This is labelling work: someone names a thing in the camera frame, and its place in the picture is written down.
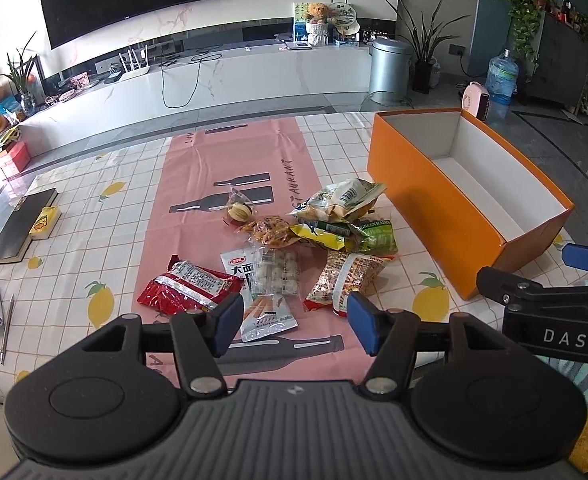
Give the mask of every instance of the blue water bottle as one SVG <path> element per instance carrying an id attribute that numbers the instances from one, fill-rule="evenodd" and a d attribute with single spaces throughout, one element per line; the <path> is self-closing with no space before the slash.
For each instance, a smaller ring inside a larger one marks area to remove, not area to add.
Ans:
<path id="1" fill-rule="evenodd" d="M 516 90 L 518 79 L 518 65 L 509 57 L 509 49 L 491 59 L 487 72 L 485 88 L 490 93 L 491 100 L 509 106 L 511 95 Z"/>

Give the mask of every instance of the yellow box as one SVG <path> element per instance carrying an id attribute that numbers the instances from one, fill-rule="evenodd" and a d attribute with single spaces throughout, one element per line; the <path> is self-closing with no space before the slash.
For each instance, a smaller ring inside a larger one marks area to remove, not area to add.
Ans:
<path id="1" fill-rule="evenodd" d="M 573 203 L 459 108 L 376 114 L 367 171 L 463 299 L 483 266 L 515 272 L 545 252 Z"/>

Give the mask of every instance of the teddy bear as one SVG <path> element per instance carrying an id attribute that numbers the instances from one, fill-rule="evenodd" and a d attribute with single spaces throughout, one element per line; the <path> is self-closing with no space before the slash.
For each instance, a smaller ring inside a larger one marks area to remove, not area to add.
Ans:
<path id="1" fill-rule="evenodd" d="M 327 17 L 330 8 L 325 4 L 315 3 L 307 6 L 305 30 L 307 31 L 307 43 L 311 46 L 326 45 L 328 40 Z"/>
<path id="2" fill-rule="evenodd" d="M 330 8 L 325 4 L 316 2 L 307 6 L 305 19 L 309 23 L 325 23 L 330 15 Z"/>

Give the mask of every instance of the floor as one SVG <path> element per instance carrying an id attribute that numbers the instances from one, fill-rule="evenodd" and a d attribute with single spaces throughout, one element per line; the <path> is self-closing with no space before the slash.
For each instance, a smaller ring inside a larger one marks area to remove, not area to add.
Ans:
<path id="1" fill-rule="evenodd" d="M 409 98 L 416 108 L 459 107 L 456 84 L 462 82 L 460 78 L 443 75 L 441 84 L 429 95 L 410 92 Z M 365 92 L 303 95 L 202 108 L 117 128 L 44 153 L 34 158 L 20 176 L 0 182 L 0 231 L 37 174 L 95 153 L 196 128 L 226 128 L 267 117 L 406 107 L 405 103 L 389 103 L 384 96 L 368 96 Z M 577 243 L 588 245 L 588 126 L 569 120 L 557 108 L 538 104 L 513 104 L 504 118 L 490 114 L 488 123 L 573 200 L 576 209 L 566 228 Z"/>

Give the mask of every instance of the trash can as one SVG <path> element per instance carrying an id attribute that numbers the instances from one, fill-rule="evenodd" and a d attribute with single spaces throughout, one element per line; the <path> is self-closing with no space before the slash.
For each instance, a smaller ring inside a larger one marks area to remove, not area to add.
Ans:
<path id="1" fill-rule="evenodd" d="M 378 38 L 370 46 L 372 69 L 369 98 L 381 103 L 399 101 L 407 95 L 413 48 L 406 41 Z"/>

